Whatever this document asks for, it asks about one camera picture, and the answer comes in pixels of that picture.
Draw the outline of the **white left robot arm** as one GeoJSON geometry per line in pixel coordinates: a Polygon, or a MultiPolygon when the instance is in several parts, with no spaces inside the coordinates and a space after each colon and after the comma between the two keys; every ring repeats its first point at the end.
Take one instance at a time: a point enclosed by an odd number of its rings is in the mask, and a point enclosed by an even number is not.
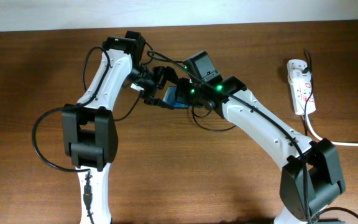
{"type": "Polygon", "coordinates": [[[112,110],[125,81],[145,103],[172,110],[173,104],[156,99],[166,81],[175,81],[173,69],[149,70],[141,63],[146,40],[139,32],[108,37],[101,46],[98,71],[74,105],[62,112],[65,153],[80,182],[81,223],[111,223],[108,175],[117,154],[118,135],[112,110]]]}

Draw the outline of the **blue smartphone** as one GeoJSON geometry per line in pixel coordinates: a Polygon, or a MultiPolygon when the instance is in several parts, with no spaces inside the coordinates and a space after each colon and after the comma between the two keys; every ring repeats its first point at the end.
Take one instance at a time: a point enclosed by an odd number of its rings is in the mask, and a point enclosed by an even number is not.
{"type": "Polygon", "coordinates": [[[163,101],[165,103],[167,103],[169,106],[171,106],[173,109],[189,109],[190,106],[189,105],[185,105],[183,103],[179,103],[176,99],[175,99],[175,92],[177,90],[176,86],[170,86],[167,88],[164,97],[163,97],[163,101]]]}

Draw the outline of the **white power strip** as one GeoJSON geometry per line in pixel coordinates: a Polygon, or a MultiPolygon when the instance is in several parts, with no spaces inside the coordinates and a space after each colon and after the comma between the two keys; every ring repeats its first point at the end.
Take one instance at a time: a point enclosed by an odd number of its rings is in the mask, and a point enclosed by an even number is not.
{"type": "MultiPolygon", "coordinates": [[[[299,59],[291,59],[287,63],[287,72],[291,68],[304,68],[308,67],[307,63],[299,59]]],[[[290,85],[291,97],[293,102],[293,109],[296,115],[310,114],[316,111],[314,96],[312,94],[311,81],[309,82],[291,82],[288,78],[290,85]]]]}

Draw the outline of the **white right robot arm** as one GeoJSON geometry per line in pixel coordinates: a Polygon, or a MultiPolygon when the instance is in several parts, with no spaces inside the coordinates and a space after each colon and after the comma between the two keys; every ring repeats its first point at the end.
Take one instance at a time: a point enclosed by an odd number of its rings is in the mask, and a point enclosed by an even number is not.
{"type": "Polygon", "coordinates": [[[248,134],[281,171],[285,206],[275,223],[316,223],[324,209],[346,190],[338,150],[295,131],[264,107],[236,77],[223,79],[207,52],[184,59],[192,86],[186,102],[199,103],[248,134]]]}

